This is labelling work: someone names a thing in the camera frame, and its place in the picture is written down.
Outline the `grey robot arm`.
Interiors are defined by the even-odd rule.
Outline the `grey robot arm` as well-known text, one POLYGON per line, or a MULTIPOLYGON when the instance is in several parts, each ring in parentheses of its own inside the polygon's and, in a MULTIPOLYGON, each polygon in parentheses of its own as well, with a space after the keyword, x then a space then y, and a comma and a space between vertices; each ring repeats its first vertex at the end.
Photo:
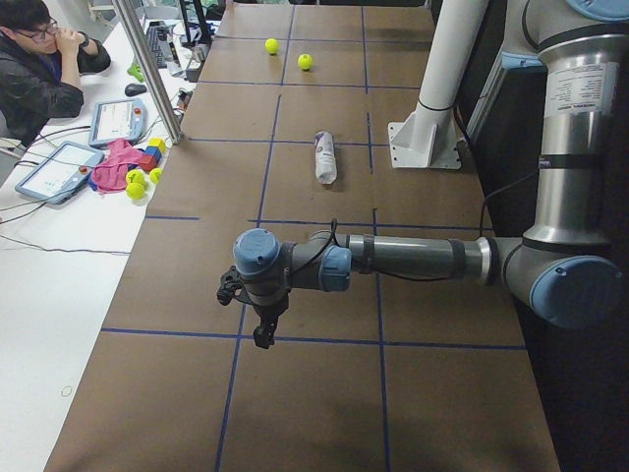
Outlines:
POLYGON ((511 1, 505 67, 547 70, 538 195, 533 226, 519 238, 417 239, 321 230, 302 244, 264 229, 242 233, 218 302, 254 308, 258 347, 274 342, 294 289, 344 291, 352 272, 417 282, 475 278, 502 284, 540 318, 578 329, 607 318, 622 292, 620 269, 604 257, 601 179, 620 62, 628 50, 624 1, 511 1))

